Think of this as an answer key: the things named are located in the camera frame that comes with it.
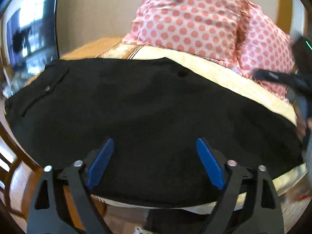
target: polka dot fabric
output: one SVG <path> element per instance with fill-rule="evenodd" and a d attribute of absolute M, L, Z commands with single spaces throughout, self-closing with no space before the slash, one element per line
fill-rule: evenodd
<path fill-rule="evenodd" d="M 196 54 L 239 71 L 235 56 L 244 0 L 143 0 L 125 43 Z"/>
<path fill-rule="evenodd" d="M 249 17 L 245 17 L 241 24 L 242 28 L 248 29 L 245 40 L 238 44 L 236 51 L 243 76 L 251 77 L 258 68 L 290 74 L 294 67 L 290 36 L 253 7 L 249 9 Z M 264 81 L 259 83 L 274 95 L 285 98 L 285 86 Z"/>

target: button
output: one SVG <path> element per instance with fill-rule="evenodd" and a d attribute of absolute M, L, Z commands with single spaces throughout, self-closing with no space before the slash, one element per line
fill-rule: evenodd
<path fill-rule="evenodd" d="M 51 90 L 51 86 L 47 86 L 45 89 L 44 89 L 44 91 L 49 91 L 49 90 Z"/>

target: polka dot pillow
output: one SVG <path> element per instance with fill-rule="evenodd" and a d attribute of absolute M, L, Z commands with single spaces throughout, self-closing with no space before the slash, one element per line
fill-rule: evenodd
<path fill-rule="evenodd" d="M 236 50 L 243 76 L 251 77 L 259 68 L 291 73 L 294 67 L 292 40 L 268 16 L 250 6 L 249 15 L 240 21 L 240 28 L 247 29 L 244 41 L 238 43 Z M 285 98 L 286 86 L 264 81 L 259 83 L 274 95 Z"/>
<path fill-rule="evenodd" d="M 239 71 L 235 56 L 244 0 L 143 0 L 125 43 L 189 52 Z"/>

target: wooden chair back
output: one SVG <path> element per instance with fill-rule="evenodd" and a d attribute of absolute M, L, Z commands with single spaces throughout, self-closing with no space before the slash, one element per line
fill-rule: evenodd
<path fill-rule="evenodd" d="M 24 162 L 33 172 L 36 172 L 40 166 L 37 165 L 14 141 L 14 139 L 9 135 L 7 130 L 4 128 L 3 124 L 0 122 L 0 136 L 7 146 L 15 154 L 15 159 L 11 163 L 2 154 L 0 154 L 0 159 L 8 165 L 8 169 L 4 169 L 0 166 L 0 180 L 4 184 L 4 188 L 0 187 L 0 191 L 4 194 L 4 203 L 7 211 L 16 216 L 25 218 L 24 214 L 20 211 L 14 210 L 11 207 L 10 199 L 10 184 L 14 175 L 15 170 Z"/>

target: wooden chair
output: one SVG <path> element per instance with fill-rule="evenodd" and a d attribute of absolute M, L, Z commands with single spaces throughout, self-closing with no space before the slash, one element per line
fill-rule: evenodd
<path fill-rule="evenodd" d="M 9 135 L 7 130 L 4 128 L 3 124 L 0 122 L 0 136 L 4 140 L 4 142 L 7 144 L 7 146 L 13 151 L 15 154 L 15 159 L 12 163 L 8 161 L 2 154 L 0 154 L 0 159 L 4 161 L 9 166 L 9 171 L 5 170 L 0 166 L 0 180 L 4 183 L 4 189 L 0 187 L 0 191 L 4 194 L 4 203 L 5 205 L 1 205 L 2 207 L 5 207 L 8 213 L 11 213 L 13 215 L 22 217 L 23 219 L 27 220 L 28 217 L 28 210 L 32 201 L 32 196 L 35 192 L 38 180 L 40 178 L 40 175 L 43 171 L 43 168 L 40 167 L 38 164 L 36 164 L 14 141 L 14 139 Z M 18 210 L 15 210 L 11 207 L 11 199 L 10 199 L 10 185 L 12 182 L 12 178 L 14 175 L 15 170 L 19 167 L 21 162 L 24 162 L 31 170 L 32 173 L 30 174 L 27 184 L 25 186 L 25 190 L 22 196 L 21 201 L 21 212 Z M 69 209 L 70 216 L 72 218 L 72 221 L 74 223 L 74 226 L 85 230 L 82 223 L 80 222 L 78 212 L 75 208 L 75 205 L 73 203 L 73 199 L 71 197 L 71 194 L 69 192 L 68 187 L 64 186 L 64 194 L 66 198 L 66 203 Z M 106 204 L 93 198 L 93 202 L 98 209 L 101 216 L 105 215 L 106 212 Z"/>

